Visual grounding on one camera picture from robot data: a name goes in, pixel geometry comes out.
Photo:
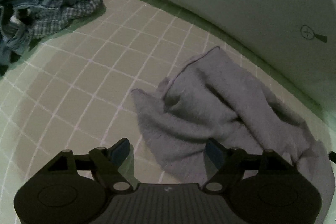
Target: circular pad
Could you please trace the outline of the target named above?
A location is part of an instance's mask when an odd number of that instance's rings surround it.
[[[74,174],[36,175],[14,198],[19,219],[29,224],[88,223],[105,203],[105,189],[99,183]]]

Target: denim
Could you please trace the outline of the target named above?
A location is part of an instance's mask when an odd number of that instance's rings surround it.
[[[74,19],[89,16],[103,0],[0,0],[0,65],[11,64],[33,39],[68,27]]]

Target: floor tile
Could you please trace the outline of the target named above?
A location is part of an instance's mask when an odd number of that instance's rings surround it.
[[[134,176],[142,183],[158,183],[162,169],[158,164],[151,165],[143,160],[134,162]]]
[[[154,164],[156,163],[155,156],[153,155],[149,147],[146,145],[144,139],[142,139],[141,142],[139,143],[135,156],[148,160],[151,163]]]
[[[112,0],[108,3],[105,3],[105,6],[109,9],[119,10],[122,8],[129,0]]]
[[[253,64],[250,60],[246,58],[241,59],[241,66],[252,73],[254,76],[257,75],[257,66]]]
[[[108,42],[100,49],[93,60],[112,68],[124,51],[124,47]]]
[[[188,48],[194,52],[203,52],[206,40],[194,34],[189,34],[186,38],[183,47]]]
[[[138,31],[121,27],[117,33],[115,33],[111,38],[110,41],[115,42],[120,45],[128,46],[135,36],[138,34]]]
[[[137,116],[124,110],[118,112],[105,141],[115,144],[122,138],[128,138],[133,146],[140,138]]]
[[[11,120],[19,127],[22,128],[27,121],[31,111],[35,106],[35,102],[27,96],[21,98],[18,106],[13,112]]]
[[[119,28],[118,25],[103,22],[95,31],[91,33],[93,37],[108,40],[110,36]]]
[[[182,182],[179,179],[168,174],[167,172],[164,172],[161,183],[162,184],[180,184]]]
[[[240,52],[238,52],[235,48],[231,47],[229,44],[226,44],[225,50],[232,52],[236,55],[240,55]]]
[[[257,76],[260,81],[262,81],[266,86],[270,87],[270,77],[262,69],[257,67]]]
[[[147,58],[146,54],[127,50],[117,62],[115,69],[131,76],[136,76]]]
[[[6,78],[9,82],[14,83],[19,75],[24,71],[27,64],[14,64],[15,67],[9,67],[8,71],[6,72]]]
[[[6,168],[8,166],[9,160],[6,158],[4,153],[0,150],[0,185],[4,182],[5,179],[5,173],[6,173]]]
[[[2,202],[0,205],[0,223],[1,224],[14,224],[16,213],[14,210],[13,203],[10,200],[13,200],[13,194],[8,194],[4,191],[2,194]]]
[[[122,25],[124,22],[132,16],[131,13],[124,11],[115,11],[110,17],[106,19],[107,22]]]
[[[37,100],[41,96],[42,92],[47,87],[51,79],[51,75],[40,71],[26,91],[27,95],[32,97],[34,100]]]
[[[2,103],[1,110],[7,115],[11,116],[14,112],[14,109],[19,104],[19,101],[22,99],[23,93],[19,90],[13,88],[8,93],[6,99]]]
[[[173,22],[173,26],[177,27],[179,29],[188,31],[191,27],[191,23],[189,23],[189,22],[187,22],[183,19],[180,19],[180,18],[175,18],[174,22]]]
[[[163,36],[163,39],[182,45],[186,36],[187,36],[186,31],[180,30],[175,27],[170,27]]]
[[[51,75],[55,75],[69,57],[69,53],[57,51],[52,59],[43,67],[43,70]]]
[[[153,18],[154,20],[169,24],[170,22],[172,22],[172,20],[174,19],[174,16],[167,13],[166,11],[162,11],[160,10],[155,17]]]
[[[79,28],[77,28],[76,32],[90,34],[101,24],[102,24],[101,21],[92,20],[91,22],[84,24],[83,26],[80,26]]]
[[[53,112],[60,103],[61,99],[64,97],[65,93],[68,91],[69,87],[69,84],[66,84],[58,79],[53,79],[42,95],[40,104]]]
[[[100,15],[97,20],[106,21],[116,10],[106,8],[106,11]]]
[[[152,35],[141,33],[130,45],[130,48],[133,48],[137,51],[144,53],[151,53],[152,49],[158,42],[158,38]]]
[[[79,128],[101,139],[107,130],[117,108],[102,100],[94,99],[86,110]]]
[[[55,157],[58,153],[55,153],[53,155],[46,154],[43,150],[38,149],[37,153],[35,155],[35,158],[33,159],[33,163],[31,164],[30,172],[29,172],[29,178],[31,178],[33,175],[35,175],[43,166],[46,165],[53,157]]]
[[[221,45],[221,44],[225,43],[223,40],[221,40],[220,38],[216,37],[213,34],[209,35],[209,41],[211,41],[215,45]]]
[[[20,170],[14,163],[10,163],[7,176],[5,179],[5,189],[10,195],[15,195],[16,192],[24,183],[25,173]]]
[[[87,63],[88,61],[83,58],[71,56],[65,62],[61,70],[56,74],[56,76],[68,82],[69,84],[72,84]]]
[[[143,6],[143,2],[140,0],[130,0],[127,2],[123,7],[120,8],[120,10],[123,10],[128,13],[135,13],[137,10],[139,10]]]
[[[38,54],[36,54],[31,60],[30,63],[38,68],[44,68],[47,63],[53,58],[53,56],[59,51],[56,48],[49,47],[47,45],[39,46],[41,49]]]
[[[7,123],[8,123],[8,118],[5,116],[5,114],[2,111],[0,111],[0,124],[1,124],[0,138],[2,137],[2,133],[4,132]]]
[[[27,91],[39,73],[40,71],[37,68],[28,65],[25,69],[25,73],[18,77],[15,86],[23,92]]]
[[[71,89],[57,111],[57,115],[75,125],[89,103],[91,96],[84,91]]]
[[[65,148],[73,129],[71,125],[53,117],[46,135],[42,139],[41,147],[51,155],[57,155]]]
[[[187,60],[189,60],[191,57],[197,55],[197,52],[191,51],[185,47],[182,48],[177,60],[176,65],[182,66]]]
[[[208,41],[208,42],[206,43],[204,52],[208,52],[208,51],[211,50],[213,47],[216,47],[216,44],[214,44],[214,43],[211,42],[211,41]]]
[[[8,93],[13,89],[13,86],[6,80],[2,80],[2,85],[0,86],[0,104],[4,102]]]
[[[67,37],[60,48],[67,52],[74,52],[86,37],[86,34],[73,32],[70,36]]]
[[[283,100],[283,86],[281,86],[278,82],[276,82],[273,78],[270,79],[271,80],[271,90],[273,91],[273,93],[280,98],[281,100]]]
[[[199,37],[203,37],[203,38],[207,38],[207,36],[208,36],[208,32],[207,31],[205,31],[205,30],[203,30],[203,29],[201,29],[201,28],[199,28],[199,27],[197,27],[195,25],[192,26],[190,32],[192,34],[195,34],[195,35],[197,35]]]
[[[168,74],[171,65],[154,58],[149,58],[139,78],[158,85]]]
[[[40,140],[49,120],[51,114],[40,106],[35,106],[31,113],[28,122],[24,128],[24,132],[35,142]]]
[[[237,55],[234,54],[233,52],[227,51],[226,54],[231,58],[231,60],[236,63],[237,65],[241,65],[241,61],[242,61],[242,56],[241,54]]]
[[[156,20],[151,20],[143,31],[156,37],[161,37],[164,31],[167,29],[167,27],[168,25],[165,23]]]
[[[149,19],[147,17],[134,15],[125,23],[125,27],[129,27],[136,30],[142,30],[148,21]]]
[[[141,82],[141,81],[136,81],[134,83],[133,89],[142,89],[146,92],[153,92],[153,91],[156,90],[156,88],[153,87],[152,85],[148,85],[148,84],[146,84],[144,82]],[[126,99],[123,103],[123,108],[128,109],[128,110],[133,111],[133,112],[136,112],[135,105],[134,105],[133,98],[132,98],[132,92],[130,92],[127,95],[127,97],[126,97]]]
[[[139,16],[152,18],[158,12],[157,8],[145,5],[136,14]]]
[[[22,135],[19,143],[17,144],[13,161],[23,172],[27,172],[31,158],[37,146],[29,140],[26,136]]]
[[[91,59],[104,43],[105,41],[102,39],[87,37],[76,49],[75,54],[87,59]]]
[[[90,150],[99,147],[100,142],[90,135],[76,130],[73,134],[68,149],[71,149],[75,155],[88,154]]]
[[[133,79],[112,71],[98,90],[97,96],[114,104],[120,104]]]
[[[21,134],[20,129],[13,122],[8,122],[4,130],[4,134],[0,140],[0,149],[2,152],[10,158],[16,148]]]
[[[174,66],[173,69],[171,70],[170,74],[169,74],[169,78],[173,78],[176,77],[178,73],[181,72],[181,67],[178,66]]]
[[[75,82],[75,86],[86,92],[95,93],[108,72],[108,68],[95,63],[90,63]]]
[[[153,56],[173,63],[179,50],[180,46],[162,39],[155,48]]]

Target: gray towel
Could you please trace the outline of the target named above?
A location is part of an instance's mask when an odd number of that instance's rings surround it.
[[[322,196],[322,223],[335,190],[327,151],[306,122],[219,47],[195,56],[155,93],[132,91],[143,138],[157,162],[186,183],[204,184],[203,150],[213,137],[250,154],[273,149]]]

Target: fabric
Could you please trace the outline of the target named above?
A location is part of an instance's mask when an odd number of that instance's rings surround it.
[[[323,204],[315,223],[323,222],[335,190],[325,147],[300,116],[220,48],[191,59],[155,93],[135,89],[132,95],[142,136],[168,173],[204,184],[210,137],[250,154],[273,149],[318,189]]]
[[[89,16],[103,0],[4,0],[0,2],[0,65],[22,55],[33,39],[66,28],[77,18]]]

